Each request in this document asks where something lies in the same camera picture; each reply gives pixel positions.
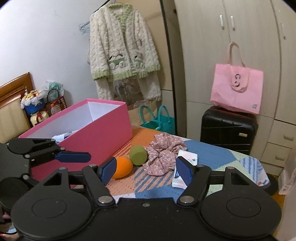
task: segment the brown paper bag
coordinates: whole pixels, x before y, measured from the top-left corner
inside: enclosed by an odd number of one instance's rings
[[[152,110],[154,116],[157,116],[156,101],[147,104],[147,106]],[[133,105],[128,106],[128,115],[132,126],[140,126],[143,124],[140,117],[140,107],[134,109]],[[143,109],[143,117],[145,121],[151,121],[153,119],[153,116],[151,116],[147,109]]]

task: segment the headboard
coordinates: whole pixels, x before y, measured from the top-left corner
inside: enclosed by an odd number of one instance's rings
[[[6,143],[31,128],[20,100],[33,90],[30,73],[23,74],[0,87],[0,142]]]

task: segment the green plastic bag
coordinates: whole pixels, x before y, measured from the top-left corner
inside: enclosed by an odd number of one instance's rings
[[[149,113],[152,115],[153,120],[145,122],[144,118],[143,118],[143,114],[142,114],[142,109],[146,108]],[[164,108],[165,112],[166,112],[166,116],[161,114],[161,110],[162,108]],[[161,132],[167,132],[169,134],[175,135],[176,131],[175,131],[175,118],[170,117],[167,108],[162,105],[161,107],[159,107],[158,110],[158,116],[155,117],[152,113],[152,111],[150,110],[150,108],[146,105],[142,105],[140,107],[140,117],[141,120],[143,122],[143,124],[141,125],[142,127],[145,128],[149,128],[149,129],[153,129],[153,130],[157,130],[157,131],[161,131]]]

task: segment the cabinet handle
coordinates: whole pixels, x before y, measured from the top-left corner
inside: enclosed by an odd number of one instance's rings
[[[284,27],[285,27],[285,25],[283,23],[281,23],[281,32],[283,34],[283,39],[285,40],[286,39],[286,35],[284,33]]]
[[[286,135],[284,135],[284,139],[286,139],[288,141],[294,141],[294,137],[288,137]]]
[[[223,15],[220,15],[220,23],[221,23],[221,28],[224,30],[224,20],[223,20]]]
[[[234,25],[234,17],[233,17],[233,15],[230,16],[230,20],[231,20],[232,30],[235,31],[235,25]]]
[[[282,158],[282,157],[278,157],[276,156],[276,160],[279,160],[279,161],[284,161],[286,158]]]

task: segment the open box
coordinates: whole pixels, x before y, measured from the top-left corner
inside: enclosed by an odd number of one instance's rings
[[[20,138],[52,138],[79,130],[59,146],[69,151],[89,152],[88,163],[61,163],[53,160],[32,168],[32,177],[42,180],[59,167],[78,171],[89,164],[100,165],[132,138],[125,102],[86,99],[44,120]]]

